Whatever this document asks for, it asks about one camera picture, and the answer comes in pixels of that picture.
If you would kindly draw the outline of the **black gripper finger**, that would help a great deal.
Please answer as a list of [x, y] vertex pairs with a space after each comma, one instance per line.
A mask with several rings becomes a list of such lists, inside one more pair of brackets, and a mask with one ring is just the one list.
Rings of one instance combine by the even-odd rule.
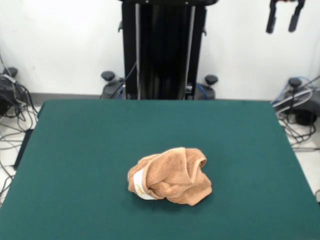
[[297, 6], [290, 20], [290, 24], [288, 28], [289, 32], [294, 32], [296, 30], [298, 21], [300, 18], [300, 13], [301, 13], [301, 10], [304, 8], [305, 2], [306, 2], [305, 0], [297, 0]]
[[269, 3], [269, 16], [268, 16], [268, 21], [266, 25], [266, 32], [268, 34], [272, 34], [274, 31], [275, 23], [276, 23], [276, 4], [277, 0], [270, 0]]

